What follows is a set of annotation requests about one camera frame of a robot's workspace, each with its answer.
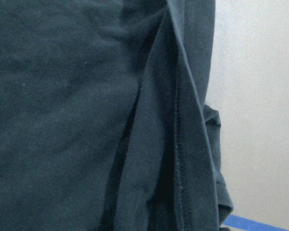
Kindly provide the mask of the brown table mat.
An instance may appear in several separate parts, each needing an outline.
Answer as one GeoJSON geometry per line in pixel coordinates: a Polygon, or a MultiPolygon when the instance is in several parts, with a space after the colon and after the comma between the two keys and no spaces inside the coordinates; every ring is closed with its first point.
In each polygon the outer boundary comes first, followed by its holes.
{"type": "Polygon", "coordinates": [[[289,230],[289,0],[218,0],[206,102],[234,215],[289,230]]]}

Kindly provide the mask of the black printed t-shirt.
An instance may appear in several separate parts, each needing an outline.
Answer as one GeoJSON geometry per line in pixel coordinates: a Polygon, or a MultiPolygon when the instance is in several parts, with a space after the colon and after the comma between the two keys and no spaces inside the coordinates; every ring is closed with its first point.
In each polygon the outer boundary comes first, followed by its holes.
{"type": "Polygon", "coordinates": [[[213,0],[0,0],[0,231],[219,231],[213,0]]]}

